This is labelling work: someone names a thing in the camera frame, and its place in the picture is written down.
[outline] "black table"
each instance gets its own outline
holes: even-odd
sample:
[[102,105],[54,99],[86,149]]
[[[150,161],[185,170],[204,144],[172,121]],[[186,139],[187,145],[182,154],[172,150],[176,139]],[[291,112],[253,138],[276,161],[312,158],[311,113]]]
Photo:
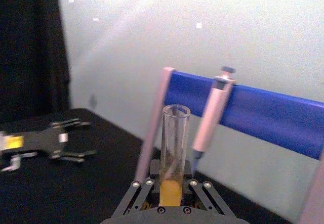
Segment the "black table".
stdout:
[[[91,129],[69,133],[67,151],[96,149],[82,165],[22,159],[17,171],[0,174],[0,223],[100,223],[110,218],[133,181],[141,140],[86,109],[73,109],[0,126],[7,132],[42,130],[50,122],[80,118]],[[159,157],[155,151],[154,158]],[[288,223],[210,180],[237,217],[250,223]]]

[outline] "blue panel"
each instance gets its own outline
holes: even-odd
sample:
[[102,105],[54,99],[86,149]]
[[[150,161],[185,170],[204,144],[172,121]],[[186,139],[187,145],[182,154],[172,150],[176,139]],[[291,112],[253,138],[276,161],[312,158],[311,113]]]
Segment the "blue panel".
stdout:
[[[175,71],[165,104],[185,105],[201,117],[212,83]],[[248,86],[233,87],[220,123],[315,159],[324,144],[324,103]]]

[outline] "yellow label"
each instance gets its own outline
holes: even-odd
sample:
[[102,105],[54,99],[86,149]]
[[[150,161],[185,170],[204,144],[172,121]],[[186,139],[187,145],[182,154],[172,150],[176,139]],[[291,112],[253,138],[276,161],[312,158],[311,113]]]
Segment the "yellow label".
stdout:
[[13,148],[19,148],[24,145],[24,137],[6,137],[5,138],[5,150],[7,149],[13,149]]
[[163,180],[160,185],[160,205],[180,206],[182,186],[175,180]]

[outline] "white wall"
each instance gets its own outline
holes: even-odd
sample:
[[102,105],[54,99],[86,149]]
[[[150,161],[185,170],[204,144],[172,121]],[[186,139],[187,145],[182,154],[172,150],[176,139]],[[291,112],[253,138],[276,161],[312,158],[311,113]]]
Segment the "white wall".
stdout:
[[[206,77],[231,66],[238,84],[324,101],[324,0],[60,0],[60,5],[73,106],[90,108],[141,138],[164,66]],[[202,29],[196,28],[199,22]],[[198,123],[193,116],[189,145]],[[201,172],[297,220],[316,160],[223,126],[213,141]]]

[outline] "black curtain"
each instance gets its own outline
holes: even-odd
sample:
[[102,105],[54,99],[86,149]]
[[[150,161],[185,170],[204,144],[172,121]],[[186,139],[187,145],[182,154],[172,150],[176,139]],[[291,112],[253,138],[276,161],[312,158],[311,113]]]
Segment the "black curtain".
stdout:
[[0,123],[69,108],[58,0],[1,0]]

